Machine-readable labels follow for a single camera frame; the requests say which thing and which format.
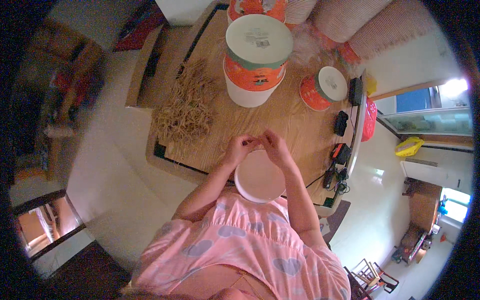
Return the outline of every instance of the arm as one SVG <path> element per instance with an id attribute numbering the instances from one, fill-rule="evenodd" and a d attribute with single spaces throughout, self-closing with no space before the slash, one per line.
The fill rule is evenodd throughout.
<path id="1" fill-rule="evenodd" d="M 288 151 L 285 140 L 271 130 L 260 136 L 268 157 L 283 172 L 288 197 L 290 225 L 309 247 L 326 243 L 320 232 L 320 222 L 313 202 L 308 195 L 300 170 Z"/>
<path id="2" fill-rule="evenodd" d="M 210 208 L 215 205 L 232 171 L 259 144 L 260 141 L 258 139 L 248 134 L 233 137 L 228 144 L 225 157 L 208 174 L 205 182 L 195 188 L 180 203 L 172 220 L 182 219 L 191 222 L 202 220 Z"/>

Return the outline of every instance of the red plastic bag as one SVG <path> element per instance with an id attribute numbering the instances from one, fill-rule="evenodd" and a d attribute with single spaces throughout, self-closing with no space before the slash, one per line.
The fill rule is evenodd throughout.
<path id="1" fill-rule="evenodd" d="M 365 122 L 363 124 L 363 134 L 361 141 L 366 142 L 373 137 L 375 133 L 375 123 L 377 121 L 377 106 L 367 97 L 367 109 L 365 110 Z"/>

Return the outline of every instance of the hand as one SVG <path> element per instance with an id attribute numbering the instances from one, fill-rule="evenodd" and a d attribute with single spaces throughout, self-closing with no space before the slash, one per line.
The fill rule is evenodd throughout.
<path id="1" fill-rule="evenodd" d="M 249 134 L 234 136 L 228 143 L 228 149 L 222 159 L 222 164 L 235 169 L 247 156 L 248 153 L 260 145 L 260 140 Z"/>
<path id="2" fill-rule="evenodd" d="M 270 160 L 276 164 L 283 172 L 295 166 L 290 151 L 285 140 L 275 132 L 267 129 L 258 137 L 267 151 Z"/>

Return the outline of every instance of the dried wheat stalks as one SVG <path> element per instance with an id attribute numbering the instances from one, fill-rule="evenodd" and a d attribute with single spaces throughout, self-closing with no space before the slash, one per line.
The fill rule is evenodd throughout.
<path id="1" fill-rule="evenodd" d="M 152 124 L 158 139 L 189 144 L 210 132 L 209 103 L 218 96 L 218 87 L 217 79 L 208 75 L 206 59 L 188 61 L 183 67 L 166 102 L 152 112 Z"/>

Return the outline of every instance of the yellow plastic bag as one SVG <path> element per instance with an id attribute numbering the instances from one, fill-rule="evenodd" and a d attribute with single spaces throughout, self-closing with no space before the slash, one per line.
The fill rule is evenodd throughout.
<path id="1" fill-rule="evenodd" d="M 367 73 L 367 96 L 377 91 L 377 80 L 371 74 Z"/>
<path id="2" fill-rule="evenodd" d="M 420 149 L 420 147 L 425 143 L 424 140 L 417 136 L 411 136 L 407 138 L 404 142 L 395 147 L 395 154 L 397 156 L 412 156 Z"/>

